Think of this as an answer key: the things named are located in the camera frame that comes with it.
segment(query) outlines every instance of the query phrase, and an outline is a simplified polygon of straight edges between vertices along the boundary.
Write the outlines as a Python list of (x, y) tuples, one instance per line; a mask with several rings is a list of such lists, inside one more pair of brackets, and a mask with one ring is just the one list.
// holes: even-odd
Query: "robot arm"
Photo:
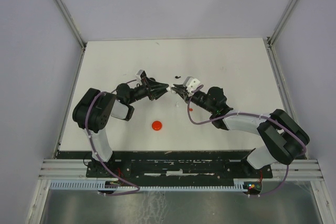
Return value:
[[(112, 156), (112, 149), (109, 145), (105, 126), (110, 116), (125, 121), (132, 118), (134, 107), (130, 104), (148, 97), (151, 101), (158, 99), (167, 92), (168, 84), (156, 82), (153, 78), (148, 78), (145, 71), (140, 70), (137, 74), (138, 85), (136, 88), (130, 88), (126, 83), (118, 85), (117, 94), (106, 93), (99, 97), (90, 112), (88, 119), (88, 128), (92, 136), (93, 144), (104, 162), (107, 162)], [(86, 136), (85, 119), (89, 107), (100, 90), (90, 88), (83, 98), (76, 105), (72, 119), (83, 129)], [(98, 161), (95, 153), (92, 157)]]
[[(228, 117), (212, 121), (212, 124), (222, 130), (240, 130), (260, 135), (265, 145), (252, 150), (242, 162), (249, 168), (261, 169), (265, 165), (280, 162), (285, 165), (302, 153), (302, 146), (287, 132), (280, 132), (280, 127), (261, 117), (252, 118), (249, 113), (238, 112), (226, 104), (227, 98), (223, 89), (211, 87), (207, 93), (197, 87), (199, 81), (188, 77), (184, 83), (174, 84), (171, 88), (185, 102), (189, 100), (210, 112), (210, 120), (215, 120), (224, 115)], [(290, 130), (305, 145), (309, 143), (308, 135), (303, 129), (283, 110), (277, 109), (273, 113), (263, 115), (277, 121)]]

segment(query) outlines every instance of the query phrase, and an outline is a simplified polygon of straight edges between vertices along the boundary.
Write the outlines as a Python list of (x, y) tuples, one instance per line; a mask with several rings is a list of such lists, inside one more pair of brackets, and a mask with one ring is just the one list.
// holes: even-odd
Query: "white table surface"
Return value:
[[(92, 41), (83, 58), (61, 151), (90, 150), (84, 132), (71, 116), (86, 91), (112, 91), (135, 79), (139, 69), (158, 82), (181, 84), (193, 76), (204, 84), (204, 92), (221, 87), (227, 104), (240, 111), (264, 113), (283, 108), (261, 38)], [(192, 124), (186, 103), (177, 94), (166, 93), (157, 101), (144, 98), (132, 105), (135, 111), (129, 122), (110, 118), (106, 126), (112, 150), (250, 150), (263, 145), (257, 135), (219, 130), (210, 123)], [(194, 121), (210, 117), (205, 110), (191, 107)], [(163, 124), (160, 131), (151, 127), (155, 120)]]

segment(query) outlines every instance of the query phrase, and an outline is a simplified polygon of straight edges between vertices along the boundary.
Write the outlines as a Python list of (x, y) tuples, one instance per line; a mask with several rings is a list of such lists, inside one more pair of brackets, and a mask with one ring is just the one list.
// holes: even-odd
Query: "black mounting plate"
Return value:
[[(118, 169), (139, 186), (233, 186), (234, 178), (260, 178), (260, 170), (245, 175), (242, 159), (249, 152), (114, 152), (106, 165)], [(273, 178), (271, 167), (261, 169), (263, 178)], [(95, 160), (88, 164), (88, 178), (112, 176)]]

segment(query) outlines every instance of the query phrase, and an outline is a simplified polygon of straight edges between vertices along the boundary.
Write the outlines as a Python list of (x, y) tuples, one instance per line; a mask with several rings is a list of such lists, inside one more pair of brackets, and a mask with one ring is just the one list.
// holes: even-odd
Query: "white wall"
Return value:
[(0, 222), (24, 223), (80, 48), (53, 0), (0, 0)]
[(336, 0), (301, 0), (276, 43), (290, 97), (336, 204)]
[(289, 0), (63, 0), (85, 41), (267, 37)]

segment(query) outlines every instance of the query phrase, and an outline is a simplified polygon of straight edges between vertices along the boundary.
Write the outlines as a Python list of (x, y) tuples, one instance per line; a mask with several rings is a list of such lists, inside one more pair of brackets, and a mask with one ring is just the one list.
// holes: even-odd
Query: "small red object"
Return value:
[(162, 128), (162, 123), (160, 121), (155, 121), (152, 123), (152, 128), (155, 131), (159, 131)]

